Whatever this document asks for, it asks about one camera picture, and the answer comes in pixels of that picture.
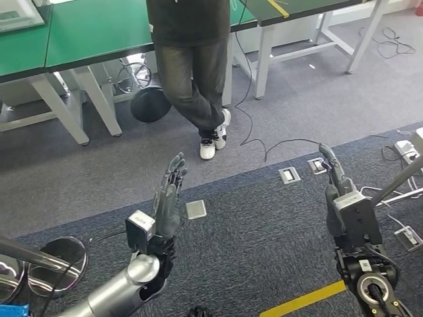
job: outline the person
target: person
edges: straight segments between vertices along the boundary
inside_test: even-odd
[[[226,145],[230,113],[222,107],[230,32],[228,0],[147,0],[165,95],[199,129],[200,156]]]

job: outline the green table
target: green table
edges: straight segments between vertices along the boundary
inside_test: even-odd
[[[71,98],[69,105],[65,105],[51,85],[49,77],[45,75],[48,72],[45,57],[50,28],[51,22],[0,34],[0,83],[26,79],[51,109],[36,116],[2,122],[0,123],[0,131],[58,118],[76,142],[88,144],[89,138],[82,130],[76,107],[79,96]]]
[[[384,13],[388,0],[376,0],[371,15],[370,23],[366,27],[366,34],[362,36],[356,48],[344,42],[333,34],[329,27],[333,11],[352,5],[364,3],[367,0],[240,0],[257,18],[258,25],[261,26],[261,43],[257,62],[245,62],[245,57],[238,54],[239,64],[247,74],[250,75],[255,85],[255,98],[261,99],[264,96],[267,73],[270,63],[287,61],[289,59],[300,58],[306,55],[322,52],[329,48],[338,50],[350,58],[347,68],[347,74],[353,73],[358,66],[380,19]],[[274,25],[284,23],[296,18],[308,17],[323,13],[320,25],[313,39],[313,44],[309,48],[283,55],[272,55],[272,45]],[[326,43],[319,44],[322,37]]]
[[[295,18],[309,17],[357,5],[363,0],[241,0],[257,18],[260,26],[267,26]]]
[[[231,9],[233,31],[253,28],[243,6]],[[91,65],[154,50],[145,0],[75,0],[54,5],[46,57],[50,71]]]
[[[236,10],[231,9],[233,32],[257,25],[249,11],[242,15],[244,7],[237,4]],[[228,58],[232,61],[232,43],[229,46]],[[117,137],[122,130],[116,118],[112,84],[100,87],[89,66],[153,50],[145,0],[75,0],[54,6],[45,66],[50,72],[75,70],[109,132]],[[101,77],[107,78],[103,70]],[[227,78],[224,99],[229,100],[230,62]]]
[[[42,74],[50,24],[0,33],[0,83]]]

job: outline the silver robotic arm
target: silver robotic arm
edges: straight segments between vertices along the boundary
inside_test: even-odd
[[[152,215],[136,211],[125,221],[133,255],[129,265],[86,299],[57,317],[126,317],[160,295],[173,266],[176,208],[187,174],[183,153],[172,159],[155,194]]]

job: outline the table leg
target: table leg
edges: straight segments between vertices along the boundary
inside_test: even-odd
[[[222,96],[222,105],[229,107],[232,102],[232,63],[233,61],[233,33],[229,34],[227,41],[227,62],[226,65],[225,85]]]
[[[34,87],[45,103],[49,106],[60,122],[64,125],[76,142],[87,145],[90,139],[82,130],[81,113],[70,111],[75,108],[72,97],[70,107],[66,107],[51,84],[45,75],[37,75],[29,78]]]
[[[255,78],[255,98],[260,100],[264,96],[266,83],[267,82],[267,72],[270,62],[270,53],[273,40],[273,25],[261,28],[260,37],[260,48],[258,51],[258,61],[257,65],[257,75]]]
[[[109,132],[115,137],[122,135],[122,129],[115,113],[115,105],[113,99],[109,98],[110,95],[109,90],[113,89],[112,84],[103,84],[102,88],[100,88],[89,66],[79,67],[75,71]]]
[[[319,26],[319,29],[316,31],[316,34],[314,35],[314,39],[313,39],[314,44],[316,45],[319,44],[319,39],[320,38],[320,35],[322,35],[322,32],[329,29],[329,27],[330,26],[330,21],[332,16],[333,16],[333,11],[323,13],[323,15],[322,16],[322,20],[320,21],[320,25]]]
[[[369,43],[372,40],[372,37],[373,37],[373,34],[375,34],[378,24],[379,24],[379,21],[381,21],[381,18],[385,12],[386,5],[387,3],[388,0],[376,0],[376,3],[370,16],[370,23],[367,27],[366,34],[360,39],[360,42],[357,46],[356,46],[353,56],[350,59],[350,63],[347,68],[347,74],[352,74],[357,69],[363,55],[369,46]]]

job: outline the dark blue carpet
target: dark blue carpet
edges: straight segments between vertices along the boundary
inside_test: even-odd
[[[334,150],[357,187],[380,187],[400,170],[399,161],[383,161],[381,147],[406,138],[397,131],[382,136]],[[183,220],[176,246],[178,259],[168,286],[137,316],[184,316],[196,304],[206,304],[217,317],[258,316],[339,280],[334,244],[326,228],[324,189],[328,177],[314,176],[307,165],[307,160],[319,156],[307,155],[184,191],[183,201],[204,199],[208,215],[196,221]],[[302,181],[283,185],[277,170],[289,166],[295,166]],[[90,238],[122,230],[125,218],[137,209],[149,211],[150,206],[151,201],[145,201],[20,240],[41,245],[57,236],[73,235],[87,243]],[[390,212],[423,235],[422,209],[420,199],[410,199],[394,205]],[[377,217],[388,255],[402,268],[397,296],[419,316],[423,311],[423,250],[406,252],[394,236],[400,227],[387,216],[386,208],[378,209]],[[125,267],[130,251],[125,235],[121,235],[100,242],[89,256],[90,264],[83,280],[65,297],[52,302],[48,316],[73,305]],[[17,302],[27,298],[25,290]],[[42,300],[31,297],[32,310],[39,311],[42,304]],[[359,316],[359,310],[350,294],[342,293],[290,316],[353,317]]]

